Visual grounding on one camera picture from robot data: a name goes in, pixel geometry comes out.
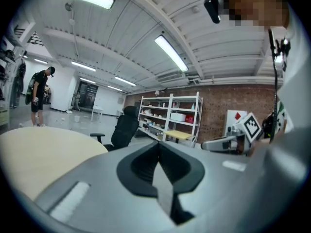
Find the chair armrest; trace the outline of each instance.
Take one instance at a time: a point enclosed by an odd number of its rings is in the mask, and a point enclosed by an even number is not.
[[[102,134],[102,133],[91,133],[91,134],[89,134],[89,136],[91,136],[91,137],[97,137],[97,140],[98,140],[100,143],[102,143],[101,137],[102,137],[102,136],[105,136],[105,134]]]

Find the man in black shirt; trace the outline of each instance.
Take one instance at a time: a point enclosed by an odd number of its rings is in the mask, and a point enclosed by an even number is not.
[[[36,126],[35,122],[35,114],[38,112],[40,126],[45,126],[43,124],[43,115],[42,115],[42,109],[43,109],[43,97],[44,97],[44,88],[45,84],[47,83],[48,76],[55,73],[54,67],[49,67],[46,70],[43,70],[39,72],[35,77],[35,84],[33,89],[33,102],[31,104],[31,121],[33,122],[33,125]]]

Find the cable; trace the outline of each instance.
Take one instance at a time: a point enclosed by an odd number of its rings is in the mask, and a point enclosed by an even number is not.
[[[273,110],[273,124],[272,124],[272,131],[271,131],[271,137],[270,137],[270,143],[274,139],[275,131],[276,131],[276,120],[277,120],[277,70],[276,70],[276,64],[275,64],[275,59],[276,59],[276,53],[275,53],[275,46],[274,46],[274,40],[273,40],[273,34],[272,30],[268,30],[269,33],[269,40],[270,40],[270,48],[272,52],[272,61],[273,61],[273,69],[274,69],[274,75],[275,75],[275,83],[274,83],[274,88],[275,88],[275,93],[274,93],[274,110]]]

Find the round table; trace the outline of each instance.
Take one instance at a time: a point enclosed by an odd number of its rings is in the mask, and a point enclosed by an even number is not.
[[[0,135],[8,180],[31,200],[83,161],[107,152],[95,139],[59,128],[26,127]]]

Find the person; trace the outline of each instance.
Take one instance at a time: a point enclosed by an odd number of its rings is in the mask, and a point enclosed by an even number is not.
[[[80,111],[79,101],[80,101],[80,92],[77,92],[75,99],[74,99],[74,105],[75,105],[77,111]]]
[[[302,22],[285,0],[224,0],[224,8],[228,14],[241,21],[253,21],[254,26],[264,27],[266,30],[272,27],[284,27],[285,39],[291,44],[291,50],[287,56],[286,69],[283,70],[283,85],[287,84],[299,71],[311,66],[310,42]],[[291,117],[286,114],[286,106],[282,124],[276,126],[280,135],[293,130]],[[262,145],[268,144],[256,142],[252,152]]]
[[[31,104],[31,121],[33,123],[33,126],[41,126],[44,127],[43,123],[43,97],[44,97],[44,88],[45,84],[48,80],[48,77],[51,75],[53,77],[53,74],[55,73],[54,67],[49,67],[46,70],[42,70],[41,72],[37,73],[35,77],[35,84],[33,89],[33,101]],[[35,121],[35,115],[38,112],[39,117],[39,124]]]

